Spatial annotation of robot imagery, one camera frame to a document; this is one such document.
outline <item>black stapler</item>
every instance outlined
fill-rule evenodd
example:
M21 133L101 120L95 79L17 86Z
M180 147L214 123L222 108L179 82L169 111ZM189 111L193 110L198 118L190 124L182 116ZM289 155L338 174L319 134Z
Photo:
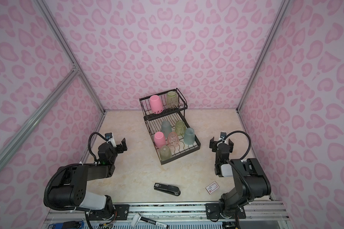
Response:
M166 184L155 183L154 190L165 192L174 196L179 196L181 194L181 191L178 187Z

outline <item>marble tabletop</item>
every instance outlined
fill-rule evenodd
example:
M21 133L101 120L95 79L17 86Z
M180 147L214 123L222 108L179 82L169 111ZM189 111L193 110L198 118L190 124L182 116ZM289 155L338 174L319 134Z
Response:
M223 193L234 188L233 177L218 177L214 173L215 153L209 148L212 137L219 138L221 131L227 133L243 130L237 113L226 110L186 110L186 121L195 130L201 142L196 152L161 165L143 119L142 111L109 111L100 133L112 132L116 144L126 138L128 150L119 154L115 172L110 178L88 181L87 191L109 195L114 203L130 202L191 202L218 201ZM243 134L230 136L234 150L230 158L240 158L248 147ZM92 151L97 154L104 140L97 136ZM246 158L252 158L250 151ZM87 163L92 163L89 156ZM212 194L205 189L216 181L219 185ZM154 183L178 186L181 195L173 196L153 189Z

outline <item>mounting plate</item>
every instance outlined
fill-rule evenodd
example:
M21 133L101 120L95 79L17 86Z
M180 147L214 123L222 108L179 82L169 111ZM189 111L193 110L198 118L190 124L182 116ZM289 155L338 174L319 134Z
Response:
M115 204L114 205L115 210L117 211L117 217L116 220L126 220L127 215L129 214L129 205L128 204ZM104 209L102 210L95 210L91 211L89 214L89 220L105 220L106 218L110 218L112 215L110 215L109 211L106 211Z
M126 220L127 215L129 214L129 207L128 204L115 204L115 210L117 211L116 220Z
M245 209L242 207L243 212L239 211L238 215L240 219L245 219L246 218L246 213ZM211 220L216 220L218 217L219 219L224 219L220 215L220 207L219 204L205 204L205 212L206 212L206 218L211 219Z

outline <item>pink glass cup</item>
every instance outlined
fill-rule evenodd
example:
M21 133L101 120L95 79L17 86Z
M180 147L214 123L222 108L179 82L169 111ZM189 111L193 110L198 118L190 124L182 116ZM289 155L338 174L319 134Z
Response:
M170 146L174 146L174 147L178 147L180 144L178 135L175 132L170 132L170 134L168 135L167 141Z
M158 95L152 95L150 97L150 108L151 111L155 114L160 114L163 111L163 103Z
M157 148L161 148L162 146L166 145L166 139L162 132L156 132L156 134L154 135L154 143L156 144Z

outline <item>pink cup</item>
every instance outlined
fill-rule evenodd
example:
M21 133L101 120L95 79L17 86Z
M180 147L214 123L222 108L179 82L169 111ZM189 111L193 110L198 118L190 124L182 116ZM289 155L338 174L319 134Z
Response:
M162 146L166 145L166 139L162 132L156 132L154 135L154 143L156 144L157 148L161 148Z
M163 103L158 95L152 95L150 97L151 111L155 114L160 114L163 111Z

